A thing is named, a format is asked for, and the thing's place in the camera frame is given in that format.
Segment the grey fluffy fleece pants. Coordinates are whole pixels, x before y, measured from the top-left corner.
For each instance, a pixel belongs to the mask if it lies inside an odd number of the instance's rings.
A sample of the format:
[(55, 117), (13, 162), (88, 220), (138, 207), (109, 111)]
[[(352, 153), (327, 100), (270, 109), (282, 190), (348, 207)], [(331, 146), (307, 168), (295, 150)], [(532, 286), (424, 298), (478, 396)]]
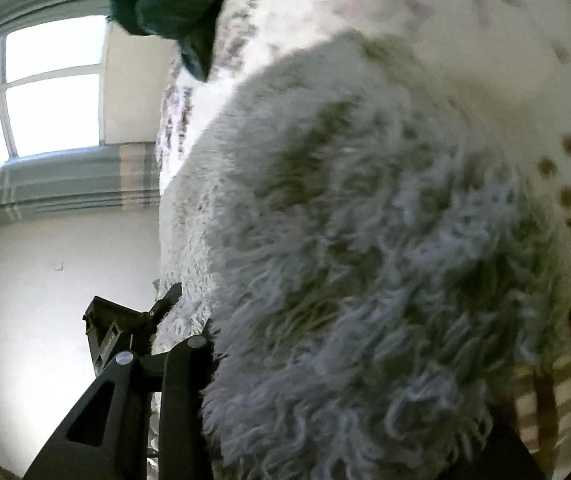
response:
[(165, 350), (208, 327), (226, 479), (434, 479), (571, 342), (571, 232), (403, 40), (342, 32), (235, 84), (160, 207)]

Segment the floral and checkered bed blanket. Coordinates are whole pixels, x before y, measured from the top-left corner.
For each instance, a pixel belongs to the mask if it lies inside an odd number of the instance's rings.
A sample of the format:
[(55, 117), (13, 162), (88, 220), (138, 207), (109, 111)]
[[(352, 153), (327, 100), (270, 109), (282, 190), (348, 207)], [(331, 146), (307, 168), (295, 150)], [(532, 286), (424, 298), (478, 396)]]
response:
[[(200, 84), (176, 67), (164, 98), (162, 198), (212, 117), (206, 98), (223, 103), (232, 86), (280, 58), (358, 32), (403, 40), (511, 152), (571, 232), (570, 0), (229, 0), (216, 32), (211, 79)], [(571, 310), (566, 324), (571, 337)], [(520, 367), (491, 408), (552, 470), (571, 436), (571, 342), (548, 366)]]

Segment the striped grey green curtain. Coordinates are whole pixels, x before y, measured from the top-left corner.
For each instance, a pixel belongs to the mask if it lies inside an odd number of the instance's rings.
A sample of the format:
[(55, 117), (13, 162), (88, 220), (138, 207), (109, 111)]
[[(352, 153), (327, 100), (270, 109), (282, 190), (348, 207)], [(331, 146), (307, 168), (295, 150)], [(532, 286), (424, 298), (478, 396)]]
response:
[(108, 24), (103, 142), (1, 165), (0, 223), (158, 203), (154, 139), (173, 47), (164, 40), (128, 35), (110, 20), (109, 0), (0, 0), (0, 37), (89, 15), (102, 15)]

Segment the bright window with frame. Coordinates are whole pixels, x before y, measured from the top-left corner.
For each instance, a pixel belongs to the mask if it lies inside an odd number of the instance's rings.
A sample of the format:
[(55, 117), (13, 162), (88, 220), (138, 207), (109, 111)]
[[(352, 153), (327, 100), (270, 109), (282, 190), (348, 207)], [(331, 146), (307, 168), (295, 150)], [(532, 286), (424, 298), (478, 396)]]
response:
[(0, 37), (0, 166), (103, 142), (107, 36), (89, 15)]

